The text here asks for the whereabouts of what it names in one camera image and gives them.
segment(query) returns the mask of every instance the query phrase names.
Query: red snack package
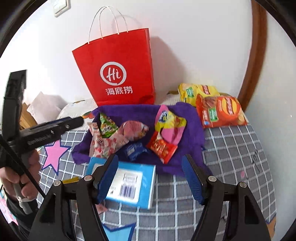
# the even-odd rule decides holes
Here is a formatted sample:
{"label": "red snack package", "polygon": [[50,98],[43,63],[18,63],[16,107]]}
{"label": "red snack package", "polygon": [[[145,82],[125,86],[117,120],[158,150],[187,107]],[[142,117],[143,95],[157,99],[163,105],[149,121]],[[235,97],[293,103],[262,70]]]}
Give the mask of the red snack package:
{"label": "red snack package", "polygon": [[196,110],[203,128],[243,126],[247,124],[237,98],[230,95],[196,97]]}
{"label": "red snack package", "polygon": [[166,142],[158,131],[154,132],[147,147],[155,152],[163,164],[168,164],[178,148],[178,146]]}

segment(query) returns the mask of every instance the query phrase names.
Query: blue and white box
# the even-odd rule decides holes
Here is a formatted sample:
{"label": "blue and white box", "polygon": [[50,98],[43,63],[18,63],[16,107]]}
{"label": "blue and white box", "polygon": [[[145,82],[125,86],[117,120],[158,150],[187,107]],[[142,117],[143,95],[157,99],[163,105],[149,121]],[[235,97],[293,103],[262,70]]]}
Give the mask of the blue and white box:
{"label": "blue and white box", "polygon": [[[91,175],[97,167],[104,165],[105,162],[104,158],[92,157],[86,175]],[[153,202],[154,184],[154,165],[119,161],[106,199],[150,209]]]}

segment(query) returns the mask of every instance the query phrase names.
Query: white rope handle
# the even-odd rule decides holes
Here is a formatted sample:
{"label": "white rope handle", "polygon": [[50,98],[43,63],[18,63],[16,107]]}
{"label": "white rope handle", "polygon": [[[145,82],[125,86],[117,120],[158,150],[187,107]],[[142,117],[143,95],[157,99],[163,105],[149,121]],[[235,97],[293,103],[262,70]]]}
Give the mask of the white rope handle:
{"label": "white rope handle", "polygon": [[[115,20],[115,23],[116,23],[117,34],[119,34],[118,23],[117,23],[117,20],[116,20],[115,15],[114,15],[113,11],[110,9],[110,7],[113,7],[113,6],[102,6],[102,7],[96,12],[96,14],[95,14],[95,16],[94,16],[94,18],[93,18],[93,20],[92,20],[92,22],[91,22],[91,26],[90,26],[90,28],[89,28],[88,44],[89,44],[89,36],[90,36],[90,33],[91,33],[92,25],[93,25],[94,20],[95,20],[97,14],[98,14],[99,12],[100,12],[100,15],[99,15],[100,33],[101,33],[101,38],[103,39],[102,28],[101,28],[101,14],[102,14],[102,12],[103,12],[106,8],[108,8],[108,9],[110,10],[110,12],[113,14],[113,17],[114,17],[114,20]],[[117,10],[117,12],[119,12],[119,14],[122,16],[122,18],[123,18],[123,20],[124,20],[124,22],[125,22],[125,24],[126,24],[126,19],[124,18],[124,16],[121,14],[121,12],[120,12],[118,9],[116,9],[116,10]]]}

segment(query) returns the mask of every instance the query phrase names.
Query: pink star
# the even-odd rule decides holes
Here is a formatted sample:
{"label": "pink star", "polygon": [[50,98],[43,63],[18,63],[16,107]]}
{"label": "pink star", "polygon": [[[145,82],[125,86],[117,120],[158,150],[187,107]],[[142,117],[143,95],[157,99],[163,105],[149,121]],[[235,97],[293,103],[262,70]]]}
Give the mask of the pink star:
{"label": "pink star", "polygon": [[44,146],[46,152],[46,160],[41,170],[52,166],[55,173],[59,175],[59,160],[68,151],[71,146],[62,146],[61,140],[55,141],[53,145]]}

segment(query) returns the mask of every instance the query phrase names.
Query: human hand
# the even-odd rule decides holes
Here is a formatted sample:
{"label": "human hand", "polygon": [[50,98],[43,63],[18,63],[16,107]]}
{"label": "human hand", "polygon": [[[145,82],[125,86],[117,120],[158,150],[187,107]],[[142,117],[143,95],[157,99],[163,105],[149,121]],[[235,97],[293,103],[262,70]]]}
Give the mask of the human hand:
{"label": "human hand", "polygon": [[[41,165],[39,163],[39,154],[36,150],[34,150],[32,155],[29,157],[29,165],[29,172],[32,174],[36,182],[39,183],[39,170],[41,168]],[[27,197],[29,200],[34,200],[38,195],[37,189],[29,180],[26,174],[20,177],[15,171],[13,171],[9,167],[0,168],[0,180],[7,194],[10,196],[10,198],[14,200],[17,200],[17,197],[15,195],[13,184],[19,183],[20,181],[22,184],[25,184],[25,186],[22,188],[22,195],[24,197]]]}

